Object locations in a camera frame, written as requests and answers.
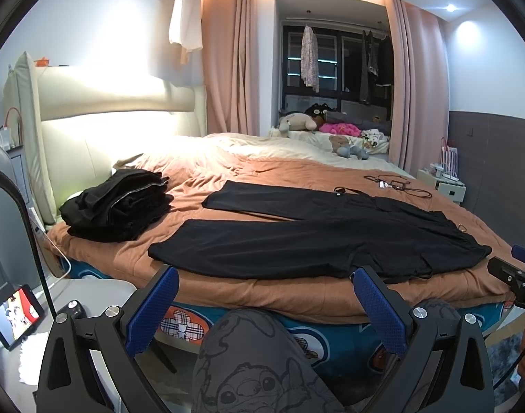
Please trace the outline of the black pants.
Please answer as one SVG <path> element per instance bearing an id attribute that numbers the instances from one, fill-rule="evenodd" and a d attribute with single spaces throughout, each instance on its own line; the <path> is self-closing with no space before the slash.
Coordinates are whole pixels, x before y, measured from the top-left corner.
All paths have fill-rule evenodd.
<path id="1" fill-rule="evenodd" d="M 345 279 L 367 266 L 398 283 L 464 271 L 492 252 L 441 212 L 350 188 L 228 181 L 202 205 L 254 218 L 188 219 L 171 237 L 151 244 L 149 257 L 218 278 Z"/>

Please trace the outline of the stack of folded black clothes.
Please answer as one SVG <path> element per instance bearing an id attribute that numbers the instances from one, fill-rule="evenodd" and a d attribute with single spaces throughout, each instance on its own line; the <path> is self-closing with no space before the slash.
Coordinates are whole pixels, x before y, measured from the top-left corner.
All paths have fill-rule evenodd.
<path id="1" fill-rule="evenodd" d="M 173 196 L 160 172 L 123 169 L 83 190 L 60 208 L 72 236 L 93 242 L 128 242 L 167 215 Z"/>

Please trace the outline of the grey cartoon-print trouser leg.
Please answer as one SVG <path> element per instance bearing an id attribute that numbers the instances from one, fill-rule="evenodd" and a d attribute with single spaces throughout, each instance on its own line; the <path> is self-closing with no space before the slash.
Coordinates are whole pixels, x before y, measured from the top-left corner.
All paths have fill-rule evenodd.
<path id="1" fill-rule="evenodd" d="M 193 412 L 343 412 L 297 341 L 270 314 L 227 312 L 201 344 Z"/>

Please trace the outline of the white bedside drawer cabinet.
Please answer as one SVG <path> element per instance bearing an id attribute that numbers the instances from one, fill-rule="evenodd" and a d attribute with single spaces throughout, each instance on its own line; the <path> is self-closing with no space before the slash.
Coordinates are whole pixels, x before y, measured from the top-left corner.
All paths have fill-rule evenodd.
<path id="1" fill-rule="evenodd" d="M 436 177 L 425 170 L 418 170 L 416 179 L 448 197 L 458 205 L 462 204 L 465 199 L 466 187 L 461 181 Z"/>

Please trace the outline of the smartphone with lit screen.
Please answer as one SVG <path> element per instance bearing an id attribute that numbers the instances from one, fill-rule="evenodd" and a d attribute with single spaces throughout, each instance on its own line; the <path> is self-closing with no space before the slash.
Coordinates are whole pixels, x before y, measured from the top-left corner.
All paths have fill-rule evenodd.
<path id="1" fill-rule="evenodd" d="M 6 350 L 15 348 L 34 332 L 45 312 L 29 285 L 16 289 L 0 304 L 0 342 Z"/>

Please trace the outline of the cream bed sheet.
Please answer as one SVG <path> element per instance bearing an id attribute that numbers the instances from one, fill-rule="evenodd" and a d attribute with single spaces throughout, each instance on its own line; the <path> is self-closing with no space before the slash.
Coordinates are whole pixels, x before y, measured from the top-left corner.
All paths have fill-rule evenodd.
<path id="1" fill-rule="evenodd" d="M 397 173 L 413 178 L 394 164 L 377 155 L 361 160 L 356 157 L 340 158 L 332 152 L 329 134 L 293 133 L 292 138 L 269 136 L 259 137 L 239 133 L 215 133 L 204 137 L 212 146 L 219 146 L 236 155 L 261 159 L 308 159 L 321 164 L 365 171 Z"/>

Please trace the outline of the grey and brown plush toy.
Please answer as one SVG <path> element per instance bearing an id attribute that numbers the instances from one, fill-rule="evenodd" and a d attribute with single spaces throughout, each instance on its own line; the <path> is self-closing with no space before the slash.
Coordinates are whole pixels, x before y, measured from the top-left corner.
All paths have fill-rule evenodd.
<path id="1" fill-rule="evenodd" d="M 332 145 L 332 152 L 339 157 L 349 159 L 357 157 L 361 160 L 369 159 L 368 152 L 360 146 L 353 146 L 345 136 L 331 135 L 329 140 Z"/>

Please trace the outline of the cream padded headboard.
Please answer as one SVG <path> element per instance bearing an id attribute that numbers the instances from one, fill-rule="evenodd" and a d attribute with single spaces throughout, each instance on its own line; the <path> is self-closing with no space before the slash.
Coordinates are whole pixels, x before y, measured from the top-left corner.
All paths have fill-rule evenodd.
<path id="1" fill-rule="evenodd" d="M 177 135 L 207 134 L 206 89 L 149 75 L 77 66 L 11 66 L 3 103 L 23 146 L 33 204 L 47 225 L 73 194 L 105 181 L 119 160 Z"/>

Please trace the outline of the pink garment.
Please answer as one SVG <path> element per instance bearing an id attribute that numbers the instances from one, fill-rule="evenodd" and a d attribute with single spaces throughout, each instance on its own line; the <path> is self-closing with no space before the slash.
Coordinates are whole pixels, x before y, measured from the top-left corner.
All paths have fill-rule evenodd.
<path id="1" fill-rule="evenodd" d="M 360 137 L 361 130 L 351 123 L 323 123 L 319 130 L 332 135 Z"/>

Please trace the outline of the beige plush toy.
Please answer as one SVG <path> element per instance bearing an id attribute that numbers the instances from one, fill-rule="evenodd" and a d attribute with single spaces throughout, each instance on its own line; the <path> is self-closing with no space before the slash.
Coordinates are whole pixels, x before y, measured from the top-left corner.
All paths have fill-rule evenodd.
<path id="1" fill-rule="evenodd" d="M 316 121 L 310 115 L 294 112 L 281 117 L 278 122 L 278 132 L 282 137 L 288 137 L 291 131 L 314 131 L 318 128 Z"/>

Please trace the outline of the black plush toy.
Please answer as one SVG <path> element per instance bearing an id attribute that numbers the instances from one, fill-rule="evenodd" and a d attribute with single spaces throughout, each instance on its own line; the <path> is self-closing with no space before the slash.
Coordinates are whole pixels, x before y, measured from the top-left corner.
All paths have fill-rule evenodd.
<path id="1" fill-rule="evenodd" d="M 330 108 L 327 104 L 313 104 L 304 112 L 309 115 L 313 121 L 315 121 L 317 129 L 319 130 L 326 122 L 327 113 L 331 110 L 332 108 Z"/>

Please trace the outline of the floral hanging garment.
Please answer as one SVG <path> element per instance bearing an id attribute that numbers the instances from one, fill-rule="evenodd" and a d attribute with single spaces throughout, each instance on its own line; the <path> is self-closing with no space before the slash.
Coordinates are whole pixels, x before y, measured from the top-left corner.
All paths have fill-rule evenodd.
<path id="1" fill-rule="evenodd" d="M 308 25 L 303 30 L 300 69 L 303 84 L 319 92 L 319 47 L 317 37 Z"/>

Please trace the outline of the white hanging shirt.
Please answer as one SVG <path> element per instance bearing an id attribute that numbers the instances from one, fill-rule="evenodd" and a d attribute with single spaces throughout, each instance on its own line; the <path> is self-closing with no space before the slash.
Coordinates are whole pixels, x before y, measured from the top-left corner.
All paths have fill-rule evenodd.
<path id="1" fill-rule="evenodd" d="M 202 50 L 201 0 L 175 0 L 168 39 L 180 47 L 181 64 L 189 62 L 192 52 Z"/>

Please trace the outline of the pink curtain left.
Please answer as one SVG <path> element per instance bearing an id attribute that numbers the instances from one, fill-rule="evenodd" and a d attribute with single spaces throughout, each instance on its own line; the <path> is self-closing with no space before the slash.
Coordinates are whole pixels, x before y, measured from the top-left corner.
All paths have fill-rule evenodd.
<path id="1" fill-rule="evenodd" d="M 256 134 L 256 0 L 203 0 L 202 38 L 208 131 Z"/>

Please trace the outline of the dark hanging garment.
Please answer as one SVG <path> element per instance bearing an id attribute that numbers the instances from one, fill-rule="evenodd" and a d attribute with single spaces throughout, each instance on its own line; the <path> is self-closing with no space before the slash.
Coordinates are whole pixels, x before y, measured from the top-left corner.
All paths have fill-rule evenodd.
<path id="1" fill-rule="evenodd" d="M 378 78 L 378 43 L 371 31 L 362 32 L 360 101 L 371 104 L 371 85 Z"/>

